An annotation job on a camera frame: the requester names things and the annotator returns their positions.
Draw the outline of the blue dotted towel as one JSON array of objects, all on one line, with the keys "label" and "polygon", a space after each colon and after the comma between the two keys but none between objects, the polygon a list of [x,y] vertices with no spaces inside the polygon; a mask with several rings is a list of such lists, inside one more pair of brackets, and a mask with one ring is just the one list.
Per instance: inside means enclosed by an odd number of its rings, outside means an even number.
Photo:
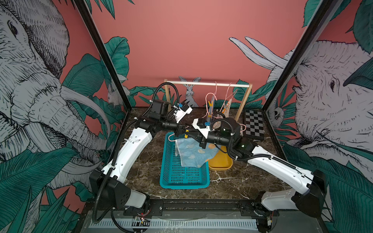
[{"label": "blue dotted towel", "polygon": [[192,138],[181,138],[175,141],[176,156],[180,157],[182,167],[200,168],[208,160],[215,157],[218,149],[208,143],[206,148],[200,147],[199,142]]}]

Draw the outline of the pink wire hanger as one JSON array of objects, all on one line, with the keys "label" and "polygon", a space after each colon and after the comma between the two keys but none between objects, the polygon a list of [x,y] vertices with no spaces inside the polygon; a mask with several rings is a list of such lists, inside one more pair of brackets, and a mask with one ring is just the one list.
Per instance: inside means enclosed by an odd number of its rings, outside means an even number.
[{"label": "pink wire hanger", "polygon": [[[243,132],[246,130],[245,125],[238,123],[238,121],[234,118],[225,117],[224,114],[222,114],[219,110],[213,112],[212,117],[208,117],[207,115],[208,108],[206,115],[200,118],[204,118],[207,122],[210,122],[210,127],[212,131],[208,134],[208,137],[213,138],[213,144],[223,146],[228,146],[232,144],[235,146],[237,143],[241,141]],[[187,132],[190,130],[194,130],[192,123],[193,122],[183,124],[189,126],[185,134],[187,134]]]}]

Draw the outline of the dark blue towel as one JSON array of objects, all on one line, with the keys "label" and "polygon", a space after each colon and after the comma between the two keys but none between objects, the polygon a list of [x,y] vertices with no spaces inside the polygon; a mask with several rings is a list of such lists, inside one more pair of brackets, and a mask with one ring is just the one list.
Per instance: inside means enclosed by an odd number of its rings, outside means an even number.
[{"label": "dark blue towel", "polygon": [[215,97],[212,97],[212,99],[208,102],[208,117],[212,117],[214,112],[214,106],[215,106]]}]

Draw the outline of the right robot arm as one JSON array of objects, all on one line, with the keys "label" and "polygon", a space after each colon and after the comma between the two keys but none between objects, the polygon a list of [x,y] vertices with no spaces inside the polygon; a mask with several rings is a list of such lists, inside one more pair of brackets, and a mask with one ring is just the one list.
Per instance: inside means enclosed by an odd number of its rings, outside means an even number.
[{"label": "right robot arm", "polygon": [[210,122],[197,118],[185,134],[202,148],[207,144],[224,146],[232,160],[258,167],[290,186],[284,191],[262,192],[253,207],[263,212],[298,210],[310,217],[322,215],[326,194],[324,174],[297,167],[241,136],[241,125],[233,118],[217,118]]}]

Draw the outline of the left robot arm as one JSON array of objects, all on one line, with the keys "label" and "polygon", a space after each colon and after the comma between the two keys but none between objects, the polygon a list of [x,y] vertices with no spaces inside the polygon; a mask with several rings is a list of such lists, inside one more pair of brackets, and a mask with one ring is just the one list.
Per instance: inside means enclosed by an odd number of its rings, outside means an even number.
[{"label": "left robot arm", "polygon": [[113,153],[113,159],[101,171],[93,172],[89,178],[96,195],[92,210],[94,224],[115,209],[133,207],[140,213],[149,213],[149,196],[125,185],[128,173],[158,132],[169,130],[177,136],[183,134],[186,127],[180,120],[191,111],[186,102],[171,103],[152,98],[148,109],[125,126],[125,132],[130,126],[134,129],[123,147]]}]

